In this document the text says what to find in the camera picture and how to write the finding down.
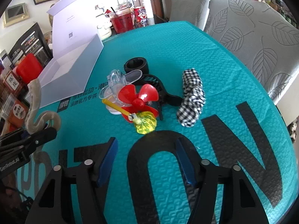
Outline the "white cartoon jar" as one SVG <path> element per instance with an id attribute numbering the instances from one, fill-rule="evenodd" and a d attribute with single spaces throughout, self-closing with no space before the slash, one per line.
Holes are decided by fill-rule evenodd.
<path id="1" fill-rule="evenodd" d="M 101 40 L 104 40 L 112 35 L 112 23 L 106 15 L 102 14 L 96 17 L 97 33 Z"/>

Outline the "beige hair claw clip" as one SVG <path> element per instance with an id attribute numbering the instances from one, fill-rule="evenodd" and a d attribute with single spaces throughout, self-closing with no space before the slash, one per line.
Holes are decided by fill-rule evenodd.
<path id="1" fill-rule="evenodd" d="M 26 131 L 32 135 L 44 129 L 46 124 L 47 127 L 52 127 L 56 131 L 61 128 L 61 118 L 57 112 L 54 111 L 44 111 L 35 120 L 37 113 L 41 105 L 41 84 L 38 79 L 32 80 L 28 85 L 28 90 L 30 94 L 30 107 L 27 116 L 24 121 Z"/>

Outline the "black white checkered scrunchie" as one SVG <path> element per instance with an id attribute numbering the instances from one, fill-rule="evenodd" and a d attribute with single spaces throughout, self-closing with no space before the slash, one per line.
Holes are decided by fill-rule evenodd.
<path id="1" fill-rule="evenodd" d="M 184 98 L 176 112 L 178 122 L 184 127 L 193 127 L 206 103 L 203 84 L 196 69 L 186 69 L 182 74 Z"/>

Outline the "white open gift box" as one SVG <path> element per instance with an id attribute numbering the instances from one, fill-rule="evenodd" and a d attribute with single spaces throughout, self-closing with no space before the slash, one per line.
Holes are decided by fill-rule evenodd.
<path id="1" fill-rule="evenodd" d="M 104 47 L 95 0 L 60 0 L 47 12 L 53 16 L 53 58 L 38 76 L 40 107 L 83 93 Z"/>

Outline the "black ring cuff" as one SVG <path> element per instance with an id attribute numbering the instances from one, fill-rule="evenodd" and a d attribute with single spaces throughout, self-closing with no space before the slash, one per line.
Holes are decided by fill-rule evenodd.
<path id="1" fill-rule="evenodd" d="M 149 74 L 149 65 L 144 57 L 131 58 L 124 64 L 126 73 L 136 69 L 141 70 L 143 74 Z"/>

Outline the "yellow lollipop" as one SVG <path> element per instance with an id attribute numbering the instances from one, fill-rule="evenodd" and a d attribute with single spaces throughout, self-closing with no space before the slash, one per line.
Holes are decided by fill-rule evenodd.
<path id="1" fill-rule="evenodd" d="M 157 120 L 152 112 L 145 111 L 130 113 L 107 99 L 102 99 L 102 103 L 117 110 L 122 115 L 127 116 L 128 120 L 134 124 L 136 132 L 139 134 L 146 135 L 147 133 L 154 131 L 157 127 Z"/>

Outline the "grey leaf pattern chair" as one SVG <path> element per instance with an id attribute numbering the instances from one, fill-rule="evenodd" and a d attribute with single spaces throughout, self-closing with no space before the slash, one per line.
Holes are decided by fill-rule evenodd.
<path id="1" fill-rule="evenodd" d="M 298 29 L 268 4 L 210 0 L 204 31 L 233 53 L 277 104 L 298 75 Z"/>

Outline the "gold wall intercom panel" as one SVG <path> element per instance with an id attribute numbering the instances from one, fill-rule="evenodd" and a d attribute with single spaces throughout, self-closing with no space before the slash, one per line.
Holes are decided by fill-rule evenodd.
<path id="1" fill-rule="evenodd" d="M 29 19 L 29 12 L 26 3 L 8 7 L 4 12 L 4 27 L 11 26 L 21 21 Z"/>

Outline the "black snack pouch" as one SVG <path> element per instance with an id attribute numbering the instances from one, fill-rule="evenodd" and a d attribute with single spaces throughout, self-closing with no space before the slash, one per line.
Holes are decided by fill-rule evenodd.
<path id="1" fill-rule="evenodd" d="M 17 66 L 27 54 L 33 54 L 44 68 L 53 58 L 37 22 L 17 40 L 10 50 L 9 57 L 13 65 Z"/>

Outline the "black hair claw clip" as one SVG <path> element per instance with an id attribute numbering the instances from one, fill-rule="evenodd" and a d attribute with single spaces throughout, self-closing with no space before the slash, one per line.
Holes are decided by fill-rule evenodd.
<path id="1" fill-rule="evenodd" d="M 157 104 L 157 111 L 159 112 L 159 118 L 162 121 L 163 120 L 163 114 L 162 114 L 162 106 L 164 104 L 168 104 L 170 106 L 178 107 L 181 105 L 183 98 L 179 96 L 175 96 L 172 94 L 169 94 L 163 83 L 158 79 L 156 76 L 151 74 L 143 74 L 140 79 L 138 79 L 136 82 L 133 83 L 135 86 L 143 86 L 145 84 L 150 84 L 156 90 L 159 94 L 159 100 L 156 102 Z"/>

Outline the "red drink cup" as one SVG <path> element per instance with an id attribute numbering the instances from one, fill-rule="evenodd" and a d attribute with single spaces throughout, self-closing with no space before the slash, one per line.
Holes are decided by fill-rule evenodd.
<path id="1" fill-rule="evenodd" d="M 117 34 L 128 32 L 134 29 L 133 12 L 131 8 L 125 8 L 108 14 L 110 21 Z"/>

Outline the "red canister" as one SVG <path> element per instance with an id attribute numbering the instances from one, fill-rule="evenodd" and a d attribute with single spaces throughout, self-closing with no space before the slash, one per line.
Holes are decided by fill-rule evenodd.
<path id="1" fill-rule="evenodd" d="M 25 84 L 29 84 L 32 80 L 38 78 L 43 70 L 42 64 L 34 54 L 29 53 L 18 64 L 16 72 Z"/>

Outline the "red cartoon can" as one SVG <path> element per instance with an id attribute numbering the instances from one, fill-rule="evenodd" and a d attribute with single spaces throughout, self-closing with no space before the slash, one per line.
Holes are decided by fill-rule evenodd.
<path id="1" fill-rule="evenodd" d="M 136 7 L 133 9 L 134 14 L 134 26 L 135 28 L 141 28 L 148 26 L 147 13 L 144 7 Z"/>

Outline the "red propeller toy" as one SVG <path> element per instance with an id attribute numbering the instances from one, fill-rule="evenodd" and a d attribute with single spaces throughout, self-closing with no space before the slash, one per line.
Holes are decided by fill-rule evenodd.
<path id="1" fill-rule="evenodd" d="M 118 99 L 125 104 L 129 104 L 129 106 L 123 106 L 122 108 L 130 113 L 149 111 L 155 118 L 159 116 L 158 110 L 148 105 L 148 102 L 157 102 L 159 100 L 157 89 L 150 84 L 143 85 L 139 93 L 136 92 L 135 85 L 126 85 L 119 91 Z"/>

